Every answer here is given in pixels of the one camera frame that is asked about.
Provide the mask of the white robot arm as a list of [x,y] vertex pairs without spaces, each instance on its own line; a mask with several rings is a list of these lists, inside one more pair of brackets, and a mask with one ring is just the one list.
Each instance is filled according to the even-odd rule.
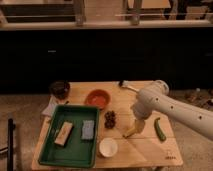
[[169,87],[162,80],[139,89],[137,101],[132,105],[135,117],[146,120],[153,111],[158,111],[213,141],[213,112],[174,100],[168,93]]

